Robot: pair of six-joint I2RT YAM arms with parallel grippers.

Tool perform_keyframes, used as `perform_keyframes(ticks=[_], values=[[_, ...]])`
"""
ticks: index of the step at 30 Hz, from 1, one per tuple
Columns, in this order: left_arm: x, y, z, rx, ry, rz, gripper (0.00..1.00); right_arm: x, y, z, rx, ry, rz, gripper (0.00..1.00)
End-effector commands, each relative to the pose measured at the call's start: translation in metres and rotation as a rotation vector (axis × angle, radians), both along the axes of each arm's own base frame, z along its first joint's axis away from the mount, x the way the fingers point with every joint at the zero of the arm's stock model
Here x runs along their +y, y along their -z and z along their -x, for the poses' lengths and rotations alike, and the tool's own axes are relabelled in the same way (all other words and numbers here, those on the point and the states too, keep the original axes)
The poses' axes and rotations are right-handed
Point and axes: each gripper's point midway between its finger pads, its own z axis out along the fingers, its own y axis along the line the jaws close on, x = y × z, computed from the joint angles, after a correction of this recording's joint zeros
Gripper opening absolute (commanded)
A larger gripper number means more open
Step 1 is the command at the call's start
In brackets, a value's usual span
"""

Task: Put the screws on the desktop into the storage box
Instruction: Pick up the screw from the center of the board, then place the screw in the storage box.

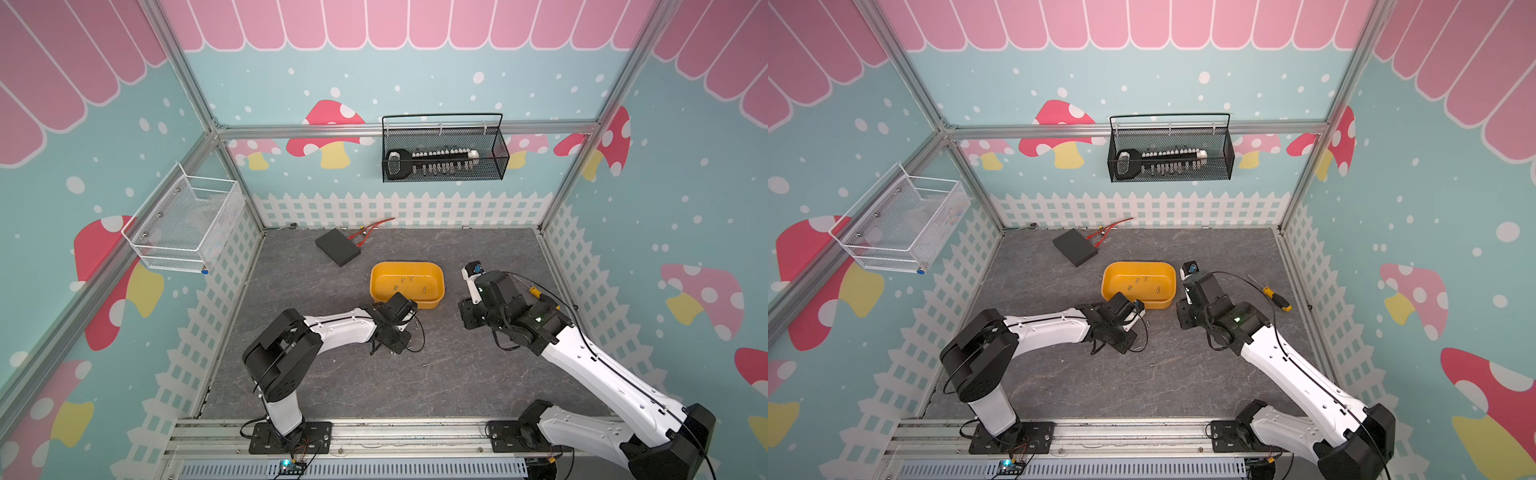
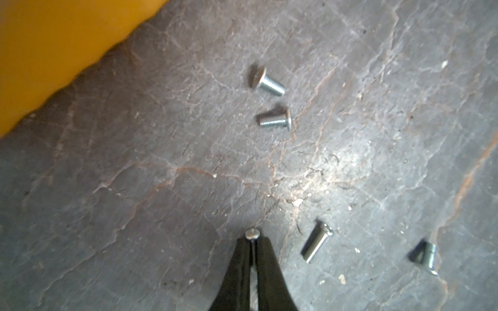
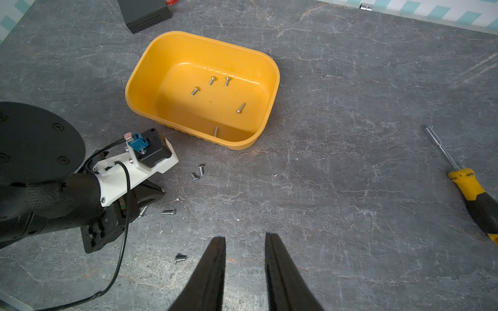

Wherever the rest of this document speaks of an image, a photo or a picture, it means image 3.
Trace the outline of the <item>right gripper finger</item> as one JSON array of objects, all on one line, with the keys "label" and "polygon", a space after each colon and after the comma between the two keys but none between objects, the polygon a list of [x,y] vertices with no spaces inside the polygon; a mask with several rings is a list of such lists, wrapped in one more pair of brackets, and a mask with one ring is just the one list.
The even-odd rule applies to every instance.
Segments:
[{"label": "right gripper finger", "polygon": [[265,273],[270,310],[323,309],[276,233],[267,233],[265,237]]}]

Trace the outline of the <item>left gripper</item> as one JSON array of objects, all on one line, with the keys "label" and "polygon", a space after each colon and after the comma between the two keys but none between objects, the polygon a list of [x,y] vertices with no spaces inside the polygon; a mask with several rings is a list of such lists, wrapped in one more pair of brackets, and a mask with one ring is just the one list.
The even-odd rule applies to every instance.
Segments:
[{"label": "left gripper", "polygon": [[[164,189],[149,180],[132,189],[129,223],[137,219],[141,208],[160,200],[164,195]],[[101,250],[124,233],[127,203],[125,194],[109,207],[104,207],[89,225],[81,227],[86,253]],[[215,237],[199,260],[187,285],[169,309],[222,310],[225,269],[226,240],[224,237]]]}]

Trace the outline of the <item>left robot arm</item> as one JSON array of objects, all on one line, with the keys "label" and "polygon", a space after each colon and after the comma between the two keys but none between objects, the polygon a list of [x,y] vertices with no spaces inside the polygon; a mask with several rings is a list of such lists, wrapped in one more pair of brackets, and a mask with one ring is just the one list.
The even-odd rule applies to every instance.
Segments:
[{"label": "left robot arm", "polygon": [[58,115],[1,103],[1,246],[79,228],[85,252],[115,241],[163,189],[150,181],[178,163],[156,129],[126,133],[122,154],[86,155],[79,132]]}]

